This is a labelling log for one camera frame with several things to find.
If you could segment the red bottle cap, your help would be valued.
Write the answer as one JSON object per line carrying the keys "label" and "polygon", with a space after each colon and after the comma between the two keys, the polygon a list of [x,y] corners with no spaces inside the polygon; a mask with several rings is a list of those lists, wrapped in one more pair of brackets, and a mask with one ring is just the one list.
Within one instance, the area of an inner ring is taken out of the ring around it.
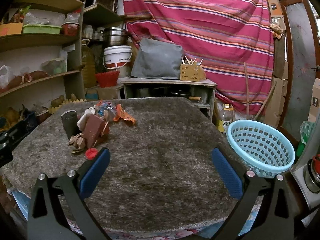
{"label": "red bottle cap", "polygon": [[87,160],[93,160],[97,154],[98,154],[98,150],[96,148],[89,148],[85,152],[85,157]]}

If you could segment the brown paper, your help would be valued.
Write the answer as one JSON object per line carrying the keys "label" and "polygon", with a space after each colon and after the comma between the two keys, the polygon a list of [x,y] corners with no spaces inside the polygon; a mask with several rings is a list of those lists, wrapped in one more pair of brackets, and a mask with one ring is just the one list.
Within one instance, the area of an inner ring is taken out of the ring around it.
{"label": "brown paper", "polygon": [[84,135],[82,133],[79,133],[77,135],[71,136],[68,146],[71,146],[71,154],[78,154],[81,153],[85,147],[86,147],[86,142]]}

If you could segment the black cylindrical can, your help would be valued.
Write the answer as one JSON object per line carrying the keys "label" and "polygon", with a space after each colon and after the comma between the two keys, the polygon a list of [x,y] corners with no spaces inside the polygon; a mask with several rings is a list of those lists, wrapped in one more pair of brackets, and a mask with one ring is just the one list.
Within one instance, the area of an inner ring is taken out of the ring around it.
{"label": "black cylindrical can", "polygon": [[77,126],[78,116],[75,110],[65,111],[61,115],[61,120],[68,139],[80,133]]}

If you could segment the dark red box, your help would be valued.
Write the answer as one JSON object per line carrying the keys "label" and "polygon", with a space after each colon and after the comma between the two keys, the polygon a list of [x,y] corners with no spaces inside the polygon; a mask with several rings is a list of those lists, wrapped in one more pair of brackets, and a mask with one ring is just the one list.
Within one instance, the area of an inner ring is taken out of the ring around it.
{"label": "dark red box", "polygon": [[96,115],[89,116],[86,122],[85,129],[83,131],[83,136],[87,148],[93,148],[97,139],[100,137],[100,134],[104,129],[104,126],[105,121],[102,118]]}

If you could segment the clear orange-edged snack wrapper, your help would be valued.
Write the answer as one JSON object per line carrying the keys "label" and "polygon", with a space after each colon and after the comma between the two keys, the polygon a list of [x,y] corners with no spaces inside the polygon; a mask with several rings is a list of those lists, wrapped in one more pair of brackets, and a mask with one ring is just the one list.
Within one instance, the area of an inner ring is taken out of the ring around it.
{"label": "clear orange-edged snack wrapper", "polygon": [[112,121],[116,116],[116,107],[113,103],[105,100],[99,101],[95,106],[95,115],[103,118],[105,121]]}

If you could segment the orange snack bag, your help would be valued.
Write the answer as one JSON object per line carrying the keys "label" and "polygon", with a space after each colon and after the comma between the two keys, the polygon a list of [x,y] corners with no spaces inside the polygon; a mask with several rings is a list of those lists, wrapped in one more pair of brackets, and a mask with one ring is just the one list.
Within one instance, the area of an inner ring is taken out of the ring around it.
{"label": "orange snack bag", "polygon": [[116,115],[113,118],[113,121],[118,122],[120,119],[124,120],[128,124],[134,125],[136,120],[134,117],[129,115],[121,106],[121,104],[116,105]]}

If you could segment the red lidded steel pot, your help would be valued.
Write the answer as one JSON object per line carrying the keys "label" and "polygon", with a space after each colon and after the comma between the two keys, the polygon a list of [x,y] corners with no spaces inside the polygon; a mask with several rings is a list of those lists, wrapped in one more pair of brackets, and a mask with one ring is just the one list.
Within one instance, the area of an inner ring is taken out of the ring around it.
{"label": "red lidded steel pot", "polygon": [[306,165],[304,180],[312,193],[319,193],[319,154],[313,156]]}

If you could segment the green plastic bag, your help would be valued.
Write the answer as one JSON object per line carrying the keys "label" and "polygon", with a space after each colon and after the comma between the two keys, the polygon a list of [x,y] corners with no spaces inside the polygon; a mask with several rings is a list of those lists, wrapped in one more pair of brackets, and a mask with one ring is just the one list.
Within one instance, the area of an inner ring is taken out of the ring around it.
{"label": "green plastic bag", "polygon": [[296,156],[300,157],[306,147],[315,123],[311,121],[303,121],[300,126],[300,142],[296,151]]}

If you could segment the wooden broom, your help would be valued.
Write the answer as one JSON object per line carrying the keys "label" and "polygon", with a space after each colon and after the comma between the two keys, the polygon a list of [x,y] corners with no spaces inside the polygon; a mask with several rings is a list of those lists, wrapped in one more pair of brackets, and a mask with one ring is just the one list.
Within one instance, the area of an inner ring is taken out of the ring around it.
{"label": "wooden broom", "polygon": [[[245,62],[244,62],[244,71],[245,71],[245,84],[246,84],[246,119],[250,120],[251,116],[249,114],[249,81],[248,81],[247,65]],[[263,104],[259,108],[259,111],[254,116],[253,120],[257,120],[257,118],[261,115],[261,113],[264,110],[264,108],[266,107],[271,95],[274,93],[275,88],[276,88],[276,83],[274,82],[268,95],[267,95],[267,98],[264,100]]]}

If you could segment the grey shaggy table mat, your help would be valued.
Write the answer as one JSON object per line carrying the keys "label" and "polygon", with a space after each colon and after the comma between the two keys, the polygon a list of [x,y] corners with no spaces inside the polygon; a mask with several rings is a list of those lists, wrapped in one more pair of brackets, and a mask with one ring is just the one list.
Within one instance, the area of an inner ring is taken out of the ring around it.
{"label": "grey shaggy table mat", "polygon": [[86,204],[104,230],[150,237],[226,219],[236,205],[211,153],[237,156],[184,98],[118,100],[136,123],[110,126],[110,164]]}

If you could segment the yellow egg carton tray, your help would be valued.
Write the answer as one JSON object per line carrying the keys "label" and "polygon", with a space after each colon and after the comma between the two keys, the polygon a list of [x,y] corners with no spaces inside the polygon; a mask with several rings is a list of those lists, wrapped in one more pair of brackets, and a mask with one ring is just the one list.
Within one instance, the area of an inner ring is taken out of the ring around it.
{"label": "yellow egg carton tray", "polygon": [[57,110],[59,110],[62,106],[70,104],[70,103],[81,103],[81,102],[86,102],[86,99],[76,99],[76,100],[63,100],[61,101],[60,99],[53,100],[51,102],[51,106],[48,108],[48,113],[49,114],[54,114]]}

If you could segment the cooking oil bottle yellow label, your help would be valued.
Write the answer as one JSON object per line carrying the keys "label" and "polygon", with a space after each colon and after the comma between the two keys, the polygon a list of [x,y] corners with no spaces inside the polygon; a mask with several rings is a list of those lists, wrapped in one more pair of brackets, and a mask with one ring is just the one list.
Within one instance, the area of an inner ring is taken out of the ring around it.
{"label": "cooking oil bottle yellow label", "polygon": [[223,108],[219,111],[218,119],[217,119],[217,129],[226,134],[230,124],[234,121],[234,107],[230,104],[223,104]]}

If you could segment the large yellow oil jug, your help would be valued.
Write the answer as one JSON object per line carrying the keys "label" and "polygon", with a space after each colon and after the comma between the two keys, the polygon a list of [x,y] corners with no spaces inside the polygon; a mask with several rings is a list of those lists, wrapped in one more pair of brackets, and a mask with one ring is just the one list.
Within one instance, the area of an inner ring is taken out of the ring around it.
{"label": "large yellow oil jug", "polygon": [[94,87],[97,83],[95,78],[95,57],[88,46],[89,42],[90,40],[87,38],[81,40],[81,62],[83,65],[81,72],[85,88]]}

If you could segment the wooden corner shelf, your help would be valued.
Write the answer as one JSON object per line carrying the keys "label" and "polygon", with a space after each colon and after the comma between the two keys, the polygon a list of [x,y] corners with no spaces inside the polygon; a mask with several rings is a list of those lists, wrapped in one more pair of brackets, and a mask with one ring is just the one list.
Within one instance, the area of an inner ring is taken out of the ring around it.
{"label": "wooden corner shelf", "polygon": [[[3,0],[1,115],[83,99],[80,0]],[[26,24],[60,26],[59,34],[23,34]]]}

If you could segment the green plastic tray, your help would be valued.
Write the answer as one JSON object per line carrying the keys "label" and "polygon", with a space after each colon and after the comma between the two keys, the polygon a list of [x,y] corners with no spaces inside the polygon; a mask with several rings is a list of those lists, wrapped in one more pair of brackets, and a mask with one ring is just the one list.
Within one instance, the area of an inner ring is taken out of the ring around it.
{"label": "green plastic tray", "polygon": [[22,27],[23,34],[59,34],[60,26],[45,24],[26,24]]}

